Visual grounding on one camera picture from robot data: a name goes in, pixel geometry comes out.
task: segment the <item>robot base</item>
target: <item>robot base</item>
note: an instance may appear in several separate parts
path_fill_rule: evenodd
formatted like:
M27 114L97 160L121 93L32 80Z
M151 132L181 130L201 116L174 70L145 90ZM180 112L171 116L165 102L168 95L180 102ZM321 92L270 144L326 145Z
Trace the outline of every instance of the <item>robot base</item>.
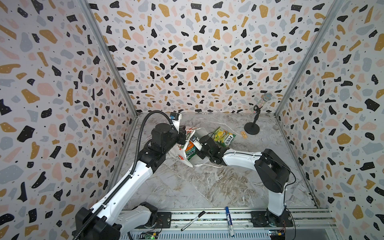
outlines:
M251 212L251 223L253 227L293 227L292 218L287 209L284 209L280 216L276 216L270 211L252 211Z

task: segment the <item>candy bag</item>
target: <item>candy bag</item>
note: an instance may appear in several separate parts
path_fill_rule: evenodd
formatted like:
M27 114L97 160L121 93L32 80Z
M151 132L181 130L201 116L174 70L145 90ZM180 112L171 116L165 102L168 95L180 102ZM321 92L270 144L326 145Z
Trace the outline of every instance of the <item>candy bag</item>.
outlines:
M230 133L222 127L218 127L214 132L215 138L214 141L219 143L223 147L228 147L232 140L235 138L235 134Z

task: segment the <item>marble floor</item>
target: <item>marble floor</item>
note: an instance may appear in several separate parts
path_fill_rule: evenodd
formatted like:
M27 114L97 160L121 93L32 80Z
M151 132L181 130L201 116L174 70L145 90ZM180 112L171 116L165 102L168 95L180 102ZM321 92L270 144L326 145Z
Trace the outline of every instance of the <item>marble floor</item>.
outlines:
M137 135L144 114L139 115L128 154L122 163L119 179L133 163ZM219 126L236 134L230 148L261 152L272 149L291 168L296 183L287 187L288 207L313 207L314 202L306 184L279 131L272 114L261 114L257 123L260 133L244 139L240 132L245 123L253 121L254 114L183 114L181 125L203 127L214 132ZM146 122L142 135L142 146L151 138L151 130L156 124L167 122L160 114L152 115ZM268 191L256 171L242 167L221 167L202 165L191 168L167 154L164 163L154 175L146 180L133 195L125 209L132 209L147 201L160 209L173 208L212 208L212 207L254 207L266 208Z

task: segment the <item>patterned wall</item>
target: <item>patterned wall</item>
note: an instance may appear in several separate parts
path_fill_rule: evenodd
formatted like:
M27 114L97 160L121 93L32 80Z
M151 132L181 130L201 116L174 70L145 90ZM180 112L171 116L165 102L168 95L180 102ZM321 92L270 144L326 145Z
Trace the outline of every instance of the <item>patterned wall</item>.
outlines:
M131 114L75 1L0 7L0 238L72 239Z
M90 0L137 110L277 107L330 0Z
M384 236L384 1L345 1L282 114L344 239Z

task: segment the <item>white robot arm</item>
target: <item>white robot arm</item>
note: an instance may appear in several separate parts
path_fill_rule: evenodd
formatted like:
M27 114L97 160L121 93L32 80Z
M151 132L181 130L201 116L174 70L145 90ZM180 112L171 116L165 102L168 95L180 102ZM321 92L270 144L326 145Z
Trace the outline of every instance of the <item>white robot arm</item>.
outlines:
M181 114L171 113L170 119L169 123L172 125L160 123L152 130L151 145L149 142L145 144L124 177L91 209L82 208L77 212L74 239L119 239L120 233L125 234L141 225L151 227L155 224L157 208L146 202L124 214L120 213L136 190L164 162L166 153L176 143L185 144L186 131L185 126L180 126ZM197 155L202 159L207 156L215 164L256 170L268 189L268 222L276 225L282 221L285 186L291 171L272 150L240 152L219 147L208 135L192 140L197 146Z

